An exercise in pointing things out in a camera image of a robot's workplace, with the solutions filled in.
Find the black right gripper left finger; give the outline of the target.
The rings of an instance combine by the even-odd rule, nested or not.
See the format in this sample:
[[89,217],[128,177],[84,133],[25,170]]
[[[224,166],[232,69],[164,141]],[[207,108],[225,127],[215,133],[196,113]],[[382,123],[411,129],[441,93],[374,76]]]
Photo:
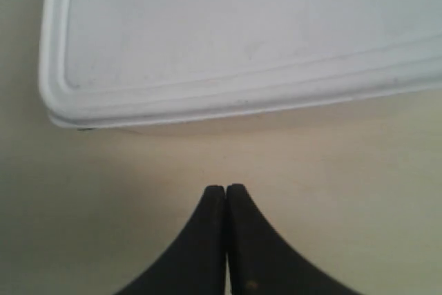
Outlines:
[[189,221],[166,251],[119,294],[223,294],[225,191],[204,189]]

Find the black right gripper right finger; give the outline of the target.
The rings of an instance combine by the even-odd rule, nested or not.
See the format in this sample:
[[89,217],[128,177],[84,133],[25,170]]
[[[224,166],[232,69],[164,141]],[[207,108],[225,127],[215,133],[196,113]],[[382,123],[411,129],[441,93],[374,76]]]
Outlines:
[[242,184],[226,192],[226,245],[233,294],[356,294],[293,249]]

